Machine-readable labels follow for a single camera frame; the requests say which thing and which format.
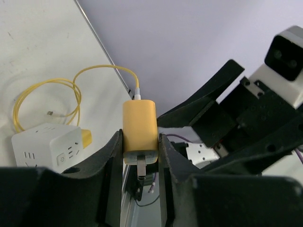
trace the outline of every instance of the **camera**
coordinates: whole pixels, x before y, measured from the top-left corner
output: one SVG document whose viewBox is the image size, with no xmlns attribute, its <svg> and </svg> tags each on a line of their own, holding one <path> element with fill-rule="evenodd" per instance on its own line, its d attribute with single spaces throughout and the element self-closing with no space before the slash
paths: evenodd
<svg viewBox="0 0 303 227">
<path fill-rule="evenodd" d="M 303 69 L 303 29 L 292 26 L 276 35 L 264 62 L 285 79 L 296 80 Z"/>
</svg>

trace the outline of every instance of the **white power strip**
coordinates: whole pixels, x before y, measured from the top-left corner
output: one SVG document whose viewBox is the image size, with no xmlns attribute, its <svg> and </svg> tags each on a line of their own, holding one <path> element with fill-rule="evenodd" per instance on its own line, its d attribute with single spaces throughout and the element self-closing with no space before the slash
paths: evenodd
<svg viewBox="0 0 303 227">
<path fill-rule="evenodd" d="M 45 123 L 12 137 L 17 166 L 48 167 L 62 173 L 80 161 L 81 128 Z"/>
</svg>

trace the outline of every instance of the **yellow charger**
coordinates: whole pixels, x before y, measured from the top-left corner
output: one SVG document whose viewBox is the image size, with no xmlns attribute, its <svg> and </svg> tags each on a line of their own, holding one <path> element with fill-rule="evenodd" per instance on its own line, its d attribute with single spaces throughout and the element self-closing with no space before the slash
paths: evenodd
<svg viewBox="0 0 303 227">
<path fill-rule="evenodd" d="M 156 105 L 151 100 L 129 100 L 123 104 L 124 162 L 137 165 L 138 179 L 144 180 L 146 165 L 158 159 Z"/>
</svg>

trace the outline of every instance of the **purple wire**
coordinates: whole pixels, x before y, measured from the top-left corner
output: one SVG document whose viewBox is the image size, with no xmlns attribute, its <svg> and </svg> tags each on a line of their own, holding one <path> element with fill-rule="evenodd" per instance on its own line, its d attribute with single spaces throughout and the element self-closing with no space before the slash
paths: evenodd
<svg viewBox="0 0 303 227">
<path fill-rule="evenodd" d="M 153 178 L 153 183 L 156 183 L 157 178 L 158 178 L 158 173 L 155 173 L 155 176 Z M 151 193 L 154 187 L 155 185 L 152 184 L 151 188 L 148 190 L 148 193 Z"/>
<path fill-rule="evenodd" d="M 301 152 L 299 151 L 298 148 L 294 149 L 295 153 L 297 154 L 297 156 L 299 157 L 300 161 L 302 162 L 303 164 L 303 156 L 301 154 Z"/>
<path fill-rule="evenodd" d="M 182 140 L 184 140 L 184 141 L 186 141 L 186 142 L 188 142 L 188 143 L 193 143 L 192 141 L 186 139 L 185 137 L 179 136 L 179 135 L 177 135 L 177 134 L 166 134 L 166 136 L 167 136 L 167 137 L 168 137 L 168 136 L 178 137 L 178 138 L 180 138 L 180 139 L 182 139 Z"/>
</svg>

